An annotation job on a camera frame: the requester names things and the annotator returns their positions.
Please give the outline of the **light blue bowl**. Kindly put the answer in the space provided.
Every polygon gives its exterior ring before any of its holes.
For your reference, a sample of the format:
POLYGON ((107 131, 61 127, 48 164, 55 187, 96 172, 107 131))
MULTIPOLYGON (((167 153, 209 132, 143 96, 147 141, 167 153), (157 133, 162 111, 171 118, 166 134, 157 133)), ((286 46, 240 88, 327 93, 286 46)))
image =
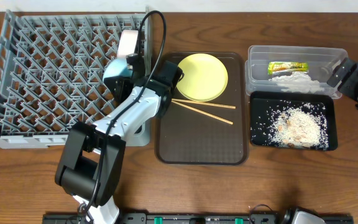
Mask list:
POLYGON ((132 70, 128 69, 126 58, 116 58, 109 62, 104 69, 103 82, 106 82, 108 78, 131 78, 132 70))

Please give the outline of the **pink white bowl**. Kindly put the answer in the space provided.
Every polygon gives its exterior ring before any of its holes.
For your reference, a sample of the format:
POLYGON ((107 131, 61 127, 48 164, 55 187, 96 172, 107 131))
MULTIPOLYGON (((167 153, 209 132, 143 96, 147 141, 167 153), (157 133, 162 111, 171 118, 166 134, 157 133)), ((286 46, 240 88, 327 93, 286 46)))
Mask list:
POLYGON ((117 49, 117 58, 124 58, 133 54, 138 40, 138 30, 123 30, 117 49))

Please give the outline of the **wooden chopstick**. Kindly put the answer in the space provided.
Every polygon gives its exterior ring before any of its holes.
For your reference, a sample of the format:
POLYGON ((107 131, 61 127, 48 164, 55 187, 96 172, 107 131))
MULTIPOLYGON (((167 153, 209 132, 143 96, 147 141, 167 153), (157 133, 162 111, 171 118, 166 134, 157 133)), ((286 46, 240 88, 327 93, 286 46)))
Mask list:
POLYGON ((202 101, 191 101, 191 100, 183 100, 183 99, 176 99, 176 98, 174 98, 172 101, 180 102, 180 103, 195 104, 195 105, 205 105, 205 106, 213 106, 213 107, 219 107, 219 108, 236 109, 235 106, 231 106, 231 105, 222 105, 222 104, 216 104, 216 103, 207 103, 207 102, 202 102, 202 101))
POLYGON ((193 108, 193 107, 184 105, 184 104, 182 104, 182 103, 179 103, 179 102, 176 102, 176 101, 173 101, 172 103, 174 103, 174 104, 176 104, 176 105, 179 105, 179 106, 181 106, 181 107, 187 108, 187 109, 189 109, 189 110, 192 110, 192 111, 194 111, 194 112, 196 112, 196 113, 203 114, 203 115, 208 116, 208 117, 210 117, 210 118, 213 118, 213 119, 222 121, 223 123, 227 123, 227 124, 230 124, 230 125, 233 125, 233 124, 234 124, 232 121, 229 121, 229 120, 226 120, 226 119, 221 118, 221 117, 219 117, 219 116, 216 116, 216 115, 207 113, 207 112, 205 112, 205 111, 202 111, 202 110, 199 110, 199 109, 196 109, 196 108, 193 108))

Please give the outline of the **yellow round plate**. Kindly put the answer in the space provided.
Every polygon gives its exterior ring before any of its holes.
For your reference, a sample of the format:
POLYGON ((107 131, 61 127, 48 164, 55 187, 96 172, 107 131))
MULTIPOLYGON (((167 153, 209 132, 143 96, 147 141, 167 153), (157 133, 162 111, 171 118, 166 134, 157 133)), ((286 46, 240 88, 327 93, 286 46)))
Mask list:
POLYGON ((192 54, 178 64, 184 76, 178 91, 189 100, 211 101, 223 93, 228 84, 225 65, 210 54, 192 54))

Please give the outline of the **green orange snack wrapper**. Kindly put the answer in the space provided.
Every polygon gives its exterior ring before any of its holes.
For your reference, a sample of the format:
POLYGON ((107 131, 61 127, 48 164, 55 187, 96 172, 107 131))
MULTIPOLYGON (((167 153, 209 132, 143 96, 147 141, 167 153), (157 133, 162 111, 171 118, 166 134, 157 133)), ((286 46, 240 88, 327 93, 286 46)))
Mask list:
POLYGON ((305 62, 270 62, 268 64, 268 74, 276 75, 283 72, 307 72, 309 65, 305 62))

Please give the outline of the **white tissue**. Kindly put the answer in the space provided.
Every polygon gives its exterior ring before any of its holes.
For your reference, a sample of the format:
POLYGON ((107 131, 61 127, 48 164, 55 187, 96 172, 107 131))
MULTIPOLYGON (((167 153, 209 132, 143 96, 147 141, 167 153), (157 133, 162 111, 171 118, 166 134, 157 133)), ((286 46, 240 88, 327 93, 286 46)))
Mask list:
POLYGON ((269 81, 283 87, 284 92, 316 93, 324 90, 319 81, 312 80, 305 72, 292 72, 291 75, 276 76, 269 81))

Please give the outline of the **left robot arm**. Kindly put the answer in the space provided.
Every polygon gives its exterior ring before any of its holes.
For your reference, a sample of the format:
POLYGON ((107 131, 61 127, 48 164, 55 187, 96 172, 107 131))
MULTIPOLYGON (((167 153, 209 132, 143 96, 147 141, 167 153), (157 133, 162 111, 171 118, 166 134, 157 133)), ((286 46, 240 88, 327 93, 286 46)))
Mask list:
POLYGON ((75 215, 61 218, 61 222, 115 223, 119 209, 113 195, 126 143, 146 121, 166 113, 183 76, 177 64, 166 60, 158 74, 137 80, 129 96, 103 119, 72 126, 55 183, 80 204, 75 215))

